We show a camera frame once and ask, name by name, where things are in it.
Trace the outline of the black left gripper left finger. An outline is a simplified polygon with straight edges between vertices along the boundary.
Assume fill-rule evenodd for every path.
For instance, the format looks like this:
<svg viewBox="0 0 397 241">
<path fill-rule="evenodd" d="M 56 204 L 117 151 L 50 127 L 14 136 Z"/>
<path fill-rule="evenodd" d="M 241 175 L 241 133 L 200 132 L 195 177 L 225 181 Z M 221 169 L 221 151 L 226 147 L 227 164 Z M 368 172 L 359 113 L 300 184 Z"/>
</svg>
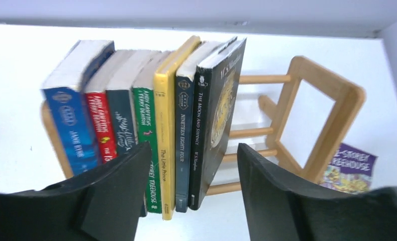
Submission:
<svg viewBox="0 0 397 241">
<path fill-rule="evenodd" d="M 0 240 L 133 240 L 150 161 L 144 142 L 40 191 L 0 193 Z"/>
</svg>

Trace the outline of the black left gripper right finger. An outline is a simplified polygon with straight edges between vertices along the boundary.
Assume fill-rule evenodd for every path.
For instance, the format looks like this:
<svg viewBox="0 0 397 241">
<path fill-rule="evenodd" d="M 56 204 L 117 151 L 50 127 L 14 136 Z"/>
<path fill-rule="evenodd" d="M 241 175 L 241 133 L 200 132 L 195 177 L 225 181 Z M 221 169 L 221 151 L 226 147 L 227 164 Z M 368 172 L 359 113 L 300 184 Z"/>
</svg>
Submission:
<svg viewBox="0 0 397 241">
<path fill-rule="evenodd" d="M 397 240 L 397 186 L 353 195 L 312 183 L 241 143 L 251 240 Z"/>
</svg>

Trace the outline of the red 13-Storey Treehouse book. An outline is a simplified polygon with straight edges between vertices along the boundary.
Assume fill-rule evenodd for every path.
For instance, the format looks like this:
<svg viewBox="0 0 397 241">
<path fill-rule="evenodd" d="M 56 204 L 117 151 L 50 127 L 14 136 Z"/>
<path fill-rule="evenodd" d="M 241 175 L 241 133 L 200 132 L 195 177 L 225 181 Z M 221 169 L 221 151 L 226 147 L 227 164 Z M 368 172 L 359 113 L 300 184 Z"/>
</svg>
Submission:
<svg viewBox="0 0 397 241">
<path fill-rule="evenodd" d="M 106 94 L 107 85 L 113 79 L 117 70 L 132 54 L 132 50 L 117 50 L 97 70 L 84 90 L 103 163 L 117 157 L 115 135 Z"/>
</svg>

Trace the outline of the purple Treehouse book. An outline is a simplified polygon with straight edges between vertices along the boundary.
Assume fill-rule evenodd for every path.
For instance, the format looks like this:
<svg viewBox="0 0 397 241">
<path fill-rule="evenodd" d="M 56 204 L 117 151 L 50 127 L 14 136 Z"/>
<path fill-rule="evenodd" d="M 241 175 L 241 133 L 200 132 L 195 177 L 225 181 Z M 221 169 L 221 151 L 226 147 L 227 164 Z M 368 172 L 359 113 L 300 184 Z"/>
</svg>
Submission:
<svg viewBox="0 0 397 241">
<path fill-rule="evenodd" d="M 329 162 L 319 184 L 333 190 L 358 194 L 370 190 L 377 156 L 342 143 Z"/>
</svg>

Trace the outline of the green 104-Storey Treehouse book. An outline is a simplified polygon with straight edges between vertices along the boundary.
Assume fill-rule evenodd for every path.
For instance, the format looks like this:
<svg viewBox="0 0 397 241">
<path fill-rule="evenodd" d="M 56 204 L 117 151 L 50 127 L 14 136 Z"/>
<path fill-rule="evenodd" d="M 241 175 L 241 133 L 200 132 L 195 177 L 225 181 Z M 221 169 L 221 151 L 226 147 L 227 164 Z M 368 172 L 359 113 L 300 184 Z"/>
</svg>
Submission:
<svg viewBox="0 0 397 241">
<path fill-rule="evenodd" d="M 135 115 L 138 141 L 148 142 L 151 147 L 146 205 L 150 213 L 162 213 L 159 160 L 157 155 L 157 131 L 154 106 L 154 73 L 170 54 L 170 51 L 158 52 L 143 67 L 133 84 Z"/>
</svg>

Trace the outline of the Little Women book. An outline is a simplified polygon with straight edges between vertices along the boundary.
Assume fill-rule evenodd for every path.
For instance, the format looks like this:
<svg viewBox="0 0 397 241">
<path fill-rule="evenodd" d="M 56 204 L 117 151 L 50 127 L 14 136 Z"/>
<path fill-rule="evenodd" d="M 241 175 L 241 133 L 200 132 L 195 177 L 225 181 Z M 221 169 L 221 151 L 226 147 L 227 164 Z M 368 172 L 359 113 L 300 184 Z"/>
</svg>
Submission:
<svg viewBox="0 0 397 241">
<path fill-rule="evenodd" d="M 144 67 L 159 54 L 161 51 L 157 50 L 120 50 L 115 54 L 106 97 L 118 155 L 137 144 L 132 85 Z"/>
</svg>

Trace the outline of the blue Jane Eyre book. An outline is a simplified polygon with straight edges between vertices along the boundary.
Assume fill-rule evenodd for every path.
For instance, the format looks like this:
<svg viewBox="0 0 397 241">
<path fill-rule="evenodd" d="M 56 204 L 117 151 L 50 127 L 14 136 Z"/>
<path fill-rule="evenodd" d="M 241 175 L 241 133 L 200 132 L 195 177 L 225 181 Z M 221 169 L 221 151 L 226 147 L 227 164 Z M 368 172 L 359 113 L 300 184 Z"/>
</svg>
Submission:
<svg viewBox="0 0 397 241">
<path fill-rule="evenodd" d="M 102 163 L 84 90 L 114 52 L 112 40 L 78 40 L 42 84 L 74 175 Z"/>
</svg>

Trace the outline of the yellow Little Prince book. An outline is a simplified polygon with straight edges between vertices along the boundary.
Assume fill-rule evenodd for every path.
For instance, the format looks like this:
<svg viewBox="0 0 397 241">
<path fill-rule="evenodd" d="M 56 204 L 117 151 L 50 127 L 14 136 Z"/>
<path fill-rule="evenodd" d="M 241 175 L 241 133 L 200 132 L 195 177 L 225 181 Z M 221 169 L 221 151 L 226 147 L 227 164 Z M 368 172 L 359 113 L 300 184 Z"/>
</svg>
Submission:
<svg viewBox="0 0 397 241">
<path fill-rule="evenodd" d="M 163 220 L 171 220 L 175 209 L 175 75 L 200 43 L 199 36 L 191 36 L 163 60 L 153 77 Z"/>
</svg>

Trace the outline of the black Moon and Sixpence book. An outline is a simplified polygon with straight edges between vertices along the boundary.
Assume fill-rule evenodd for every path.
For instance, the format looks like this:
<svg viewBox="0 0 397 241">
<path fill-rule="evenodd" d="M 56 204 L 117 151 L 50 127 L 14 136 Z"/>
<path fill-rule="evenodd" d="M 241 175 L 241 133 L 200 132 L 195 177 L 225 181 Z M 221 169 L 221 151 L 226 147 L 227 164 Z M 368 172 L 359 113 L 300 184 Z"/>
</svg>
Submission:
<svg viewBox="0 0 397 241">
<path fill-rule="evenodd" d="M 196 66 L 188 206 L 198 210 L 227 150 L 247 39 L 233 37 Z"/>
</svg>

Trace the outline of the dark blue bottom book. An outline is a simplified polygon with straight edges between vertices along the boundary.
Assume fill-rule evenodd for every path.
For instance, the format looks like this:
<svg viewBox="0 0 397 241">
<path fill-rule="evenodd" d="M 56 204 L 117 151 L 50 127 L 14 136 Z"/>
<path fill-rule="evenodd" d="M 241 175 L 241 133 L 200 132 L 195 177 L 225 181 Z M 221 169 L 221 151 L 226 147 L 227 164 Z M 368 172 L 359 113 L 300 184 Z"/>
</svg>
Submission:
<svg viewBox="0 0 397 241">
<path fill-rule="evenodd" d="M 175 211 L 188 210 L 191 126 L 196 66 L 222 45 L 202 42 L 181 64 L 175 74 Z"/>
</svg>

